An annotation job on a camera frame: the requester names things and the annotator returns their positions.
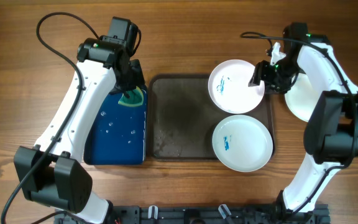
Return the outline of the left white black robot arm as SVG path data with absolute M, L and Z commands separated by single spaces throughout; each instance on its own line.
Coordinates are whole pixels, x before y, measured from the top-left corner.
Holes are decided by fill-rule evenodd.
M 74 77 L 51 123 L 33 147 L 19 147 L 14 155 L 19 178 L 15 193 L 78 223 L 119 223 L 112 202 L 93 192 L 93 180 L 81 160 L 109 94 L 120 94 L 121 106 L 144 104 L 145 80 L 134 58 L 140 42 L 141 31 L 133 22 L 113 17 L 106 35 L 80 44 L 71 62 Z

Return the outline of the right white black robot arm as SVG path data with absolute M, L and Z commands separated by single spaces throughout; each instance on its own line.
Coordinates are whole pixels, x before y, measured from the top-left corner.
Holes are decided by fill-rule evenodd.
M 296 176 L 280 192 L 280 220 L 309 215 L 325 186 L 340 170 L 358 157 L 358 87 L 336 60 L 326 35 L 311 34 L 303 22 L 293 22 L 282 37 L 244 32 L 242 38 L 276 40 L 271 44 L 268 62 L 259 62 L 249 86 L 265 85 L 265 92 L 288 93 L 299 74 L 308 77 L 319 93 L 303 136 L 305 158 Z

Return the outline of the green yellow sponge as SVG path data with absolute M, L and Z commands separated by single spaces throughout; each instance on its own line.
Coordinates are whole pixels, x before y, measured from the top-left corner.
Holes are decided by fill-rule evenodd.
M 138 107 L 143 105 L 143 102 L 143 91 L 137 86 L 133 90 L 124 92 L 118 101 L 118 104 L 126 107 Z

